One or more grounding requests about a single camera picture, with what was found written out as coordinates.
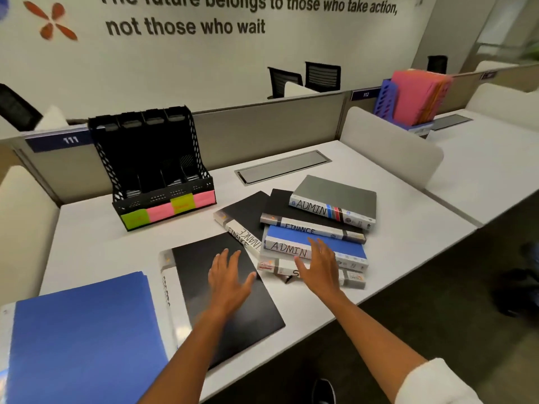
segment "yellow sticky note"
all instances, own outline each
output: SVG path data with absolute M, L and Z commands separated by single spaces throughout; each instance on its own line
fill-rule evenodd
M 120 218 L 124 221 L 127 229 L 140 227 L 141 225 L 150 224 L 150 216 L 145 209 L 133 211 L 132 213 L 121 215 Z
M 193 208 L 196 208 L 193 193 L 173 198 L 170 202 L 172 203 L 172 207 L 174 208 L 174 214 L 184 213 L 187 210 L 192 210 Z

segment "desk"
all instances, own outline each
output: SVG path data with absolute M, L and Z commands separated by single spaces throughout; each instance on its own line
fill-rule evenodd
M 319 150 L 332 162 L 247 187 L 233 172 L 310 150 Z M 111 196 L 63 206 L 41 294 L 141 270 L 148 275 L 159 329 L 171 357 L 175 349 L 157 263 L 158 253 L 224 232 L 213 220 L 213 212 L 259 190 L 268 194 L 273 187 L 294 190 L 307 174 L 311 174 L 378 193 L 376 227 L 365 245 L 370 262 L 367 288 L 345 290 L 356 304 L 475 230 L 472 224 L 338 141 L 213 170 L 211 174 L 217 205 L 130 233 L 125 231 L 116 215 Z M 210 371 L 202 390 L 202 400 L 334 319 L 303 282 L 285 285 L 272 274 L 261 272 L 260 275 L 286 327 Z
M 539 132 L 468 110 L 453 114 L 474 120 L 428 135 L 444 160 L 425 190 L 482 227 L 539 189 Z

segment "forearm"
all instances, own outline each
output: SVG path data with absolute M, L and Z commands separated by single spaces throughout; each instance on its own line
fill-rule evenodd
M 224 324 L 223 315 L 204 312 L 138 404 L 197 404 Z
M 427 362 L 342 293 L 323 300 L 393 403 L 406 376 Z

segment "orange flower logo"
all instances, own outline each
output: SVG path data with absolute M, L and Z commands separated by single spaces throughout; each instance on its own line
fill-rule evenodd
M 47 16 L 47 14 L 45 14 L 41 8 L 39 8 L 37 5 L 35 5 L 31 1 L 24 1 L 24 6 L 32 14 L 35 14 L 38 17 L 41 17 L 48 21 L 48 23 L 43 26 L 43 28 L 41 29 L 41 31 L 39 31 L 39 33 L 41 34 L 42 38 L 46 40 L 51 40 L 54 26 L 52 25 L 52 22 Z M 54 5 L 52 6 L 51 19 L 52 21 L 54 21 L 54 25 L 56 25 L 56 28 L 58 28 L 62 34 L 64 34 L 70 40 L 77 41 L 78 40 L 77 34 L 75 34 L 69 28 L 64 27 L 63 25 L 60 25 L 56 22 L 58 19 L 64 16 L 65 12 L 66 10 L 63 5 L 61 5 L 60 3 L 54 3 Z

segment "shoe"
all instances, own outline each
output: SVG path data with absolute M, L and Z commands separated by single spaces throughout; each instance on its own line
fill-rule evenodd
M 312 404 L 336 404 L 335 391 L 332 384 L 325 379 L 318 379 L 314 383 Z

